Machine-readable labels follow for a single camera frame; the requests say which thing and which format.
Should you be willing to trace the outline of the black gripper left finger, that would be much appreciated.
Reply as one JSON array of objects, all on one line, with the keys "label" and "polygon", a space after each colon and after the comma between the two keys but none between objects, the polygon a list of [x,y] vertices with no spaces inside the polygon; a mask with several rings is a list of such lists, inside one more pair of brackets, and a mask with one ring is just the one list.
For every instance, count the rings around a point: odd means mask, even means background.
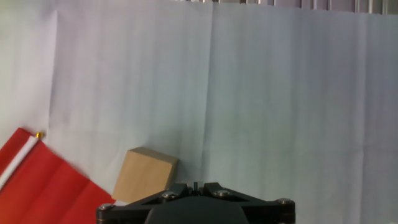
[{"label": "black gripper left finger", "polygon": [[172,184],[154,195],[127,205],[102,204],[96,209],[96,224],[144,223],[150,211],[158,205],[192,196],[195,187]]}]

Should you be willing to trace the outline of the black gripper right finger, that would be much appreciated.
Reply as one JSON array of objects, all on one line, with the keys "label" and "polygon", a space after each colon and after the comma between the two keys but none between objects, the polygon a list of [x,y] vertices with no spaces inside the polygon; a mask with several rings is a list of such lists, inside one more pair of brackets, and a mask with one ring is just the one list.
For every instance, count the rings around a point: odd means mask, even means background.
[{"label": "black gripper right finger", "polygon": [[261,200],[235,190],[222,187],[217,182],[205,183],[199,187],[195,183],[195,195],[206,196],[237,205],[248,223],[295,223],[295,202],[289,198],[274,201]]}]

